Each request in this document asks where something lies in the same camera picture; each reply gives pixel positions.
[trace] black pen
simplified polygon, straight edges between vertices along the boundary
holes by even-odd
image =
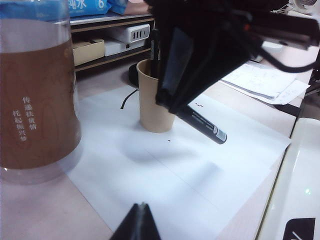
[[[151,77],[158,78],[158,66],[160,61],[160,35],[158,29],[151,31]]]
[[[184,106],[176,115],[217,144],[224,144],[227,141],[227,134],[225,132],[221,131],[190,106]]]

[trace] desk fan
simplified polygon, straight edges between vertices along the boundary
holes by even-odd
[[[289,0],[288,6],[301,14],[320,12],[320,0]]]

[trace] paper sheet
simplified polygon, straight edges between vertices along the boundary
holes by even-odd
[[[296,76],[296,74],[282,72],[256,62],[248,62],[222,80],[243,90],[260,94],[262,97],[276,98],[295,80]]]
[[[84,149],[69,178],[113,231],[134,203],[146,202],[162,239],[215,239],[290,140],[205,95],[191,106],[228,134],[225,144],[178,118],[169,132],[148,132],[138,93],[120,109],[133,90],[80,101]]]
[[[245,95],[248,95],[250,97],[259,99],[267,104],[279,104],[279,105],[286,105],[290,103],[293,99],[301,95],[310,85],[305,84],[299,80],[294,80],[292,84],[290,84],[282,93],[280,93],[279,96],[275,98],[266,98],[260,95],[256,95],[254,93],[248,92],[246,90],[243,90],[237,86],[231,85],[223,80],[220,81],[220,83],[237,90],[240,93],[243,93]]]

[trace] brown tea drink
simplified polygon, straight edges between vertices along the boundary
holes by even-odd
[[[2,19],[1,159],[8,169],[54,163],[81,139],[68,24]]]

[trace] black wire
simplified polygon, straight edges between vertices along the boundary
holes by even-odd
[[[139,91],[139,89],[134,90],[132,93],[130,93],[130,94],[123,100],[123,103],[122,103],[120,109],[124,109],[124,108],[125,108],[126,101],[127,101],[135,92],[137,92],[137,91]]]
[[[305,66],[299,66],[299,67],[292,67],[292,66],[286,66],[282,62],[278,61],[276,58],[274,58],[270,53],[268,53],[266,50],[264,50],[260,45],[258,45],[255,41],[253,41],[248,34],[243,31],[241,25],[239,24],[239,21],[235,18],[235,16],[232,14],[232,9],[229,6],[228,3],[225,2],[225,0],[220,0],[221,5],[225,8],[226,13],[229,17],[229,20],[232,24],[232,28],[236,28],[237,30],[237,37],[242,38],[242,41],[245,41],[246,43],[249,43],[249,46],[252,48],[253,52],[256,52],[263,58],[265,58],[269,63],[271,63],[274,67],[277,69],[287,72],[287,73],[303,73],[309,70],[312,70],[316,64],[317,61],[310,63]]]

